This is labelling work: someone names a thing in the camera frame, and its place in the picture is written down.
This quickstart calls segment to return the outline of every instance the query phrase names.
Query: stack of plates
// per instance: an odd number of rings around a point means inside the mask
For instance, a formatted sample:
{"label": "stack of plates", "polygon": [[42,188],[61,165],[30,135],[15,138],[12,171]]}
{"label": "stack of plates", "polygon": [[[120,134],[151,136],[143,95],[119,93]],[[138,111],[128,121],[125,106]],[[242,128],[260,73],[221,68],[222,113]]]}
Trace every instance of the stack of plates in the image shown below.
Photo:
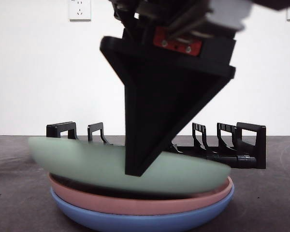
{"label": "stack of plates", "polygon": [[30,138],[33,157],[51,174],[51,193],[69,218],[101,232],[180,232],[227,206],[230,168],[162,152],[141,176],[125,175],[125,148]]}

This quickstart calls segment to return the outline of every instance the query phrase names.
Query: black 3d-printed part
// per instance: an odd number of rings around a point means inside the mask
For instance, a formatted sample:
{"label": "black 3d-printed part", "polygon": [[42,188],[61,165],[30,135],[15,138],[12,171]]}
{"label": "black 3d-printed part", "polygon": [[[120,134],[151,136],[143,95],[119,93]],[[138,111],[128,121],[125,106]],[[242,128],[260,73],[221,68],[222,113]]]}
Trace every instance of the black 3d-printed part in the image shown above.
{"label": "black 3d-printed part", "polygon": [[282,10],[290,7],[290,0],[254,0],[254,2],[275,10]]}
{"label": "black 3d-printed part", "polygon": [[220,52],[206,46],[200,57],[190,57],[128,39],[102,39],[100,50],[125,85],[126,174],[141,176],[234,77],[234,45],[230,40],[227,55],[217,61]]}
{"label": "black 3d-printed part", "polygon": [[61,122],[46,126],[47,137],[60,138],[60,133],[64,131],[68,131],[68,139],[78,139],[75,122]]}
{"label": "black 3d-printed part", "polygon": [[103,123],[102,122],[88,125],[87,131],[88,131],[88,142],[92,142],[92,133],[93,132],[100,131],[100,137],[101,137],[103,143],[105,145],[111,145],[111,143],[109,143],[107,141],[107,139],[105,138],[105,136],[104,136]]}

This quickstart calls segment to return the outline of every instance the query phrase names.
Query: gray table surface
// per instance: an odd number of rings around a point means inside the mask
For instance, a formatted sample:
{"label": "gray table surface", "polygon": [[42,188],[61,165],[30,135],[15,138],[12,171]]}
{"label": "gray table surface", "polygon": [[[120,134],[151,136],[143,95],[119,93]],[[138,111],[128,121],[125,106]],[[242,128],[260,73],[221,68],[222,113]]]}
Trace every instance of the gray table surface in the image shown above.
{"label": "gray table surface", "polygon": [[[107,138],[124,143],[123,136]],[[27,139],[0,136],[0,232],[92,232],[57,208],[46,171],[31,158]],[[214,136],[208,141],[217,143]],[[177,136],[174,142],[192,145],[192,138]],[[290,232],[290,137],[267,138],[266,170],[232,169],[231,177],[235,194],[226,210],[191,232]]]}

